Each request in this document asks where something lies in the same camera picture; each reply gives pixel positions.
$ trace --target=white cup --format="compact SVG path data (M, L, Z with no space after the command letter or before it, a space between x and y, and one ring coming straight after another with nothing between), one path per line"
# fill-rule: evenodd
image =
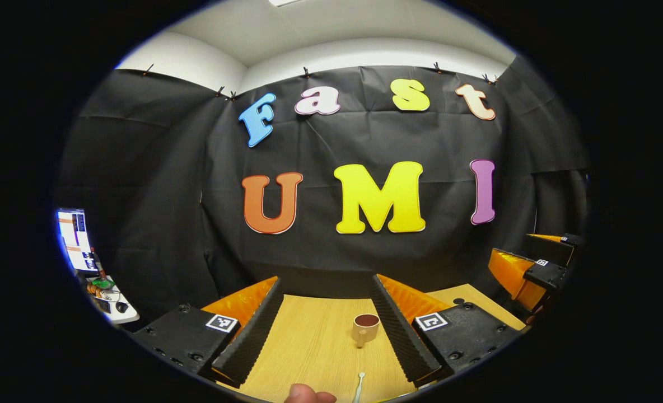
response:
M354 318L352 327L352 338L357 342L357 347L364 347L368 341L376 338L379 331L379 317L370 313L363 313Z

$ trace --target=white ceiling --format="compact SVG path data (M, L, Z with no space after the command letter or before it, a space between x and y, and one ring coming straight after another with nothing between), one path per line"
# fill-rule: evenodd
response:
M515 54L473 23L429 0L223 0L170 26L246 66L314 44L408 38L448 44L510 64Z

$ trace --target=white desk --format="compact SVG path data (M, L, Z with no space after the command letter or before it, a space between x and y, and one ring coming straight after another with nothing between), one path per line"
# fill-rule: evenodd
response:
M107 275L106 278L108 280L113 280L112 277L109 275ZM120 292L120 289L117 288L117 284L114 285L110 289L110 291L113 292L112 295L114 296L117 295L119 296L119 298L113 298L113 301L107 301L105 299L102 300L102 301L107 301L107 303L110 304L110 313L104 312L102 310L100 311L108 319L108 321L110 321L112 324L119 325L119 324L126 324L128 322L134 322L137 319L140 319L140 315L137 313L137 311L135 311L135 308L133 308L132 304L127 302L127 298L125 298L125 296ZM127 310L125 311L125 313L120 313L119 311L117 311L117 308L115 308L115 304L118 301L127 304Z

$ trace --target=ceiling light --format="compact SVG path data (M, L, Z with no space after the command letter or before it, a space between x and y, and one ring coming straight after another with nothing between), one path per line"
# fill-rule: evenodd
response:
M269 0L270 3L275 5L276 7L281 7L285 4L293 3L293 2L298 2L299 0Z

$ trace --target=black fabric curtain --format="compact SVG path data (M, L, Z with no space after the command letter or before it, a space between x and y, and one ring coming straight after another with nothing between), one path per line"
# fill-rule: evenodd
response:
M390 82L416 79L431 106L401 111ZM471 84L496 112L480 120L455 89ZM311 87L339 90L333 115L298 115ZM276 95L273 132L256 146L239 115ZM71 131L56 189L58 204L83 207L106 271L146 321L177 304L204 306L279 275L286 293L365 298L382 273L421 291L470 283L501 301L487 268L491 248L518 250L527 232L580 233L587 159L577 124L528 63L516 59L495 84L419 67L353 67L313 72L259 87L234 100L172 77L114 71ZM475 178L490 159L492 222L472 225ZM419 206L426 229L339 234L342 184L334 169L361 164L383 186L395 163L423 166ZM247 176L270 178L263 211L281 208L279 174L298 172L296 219L278 235L244 220Z

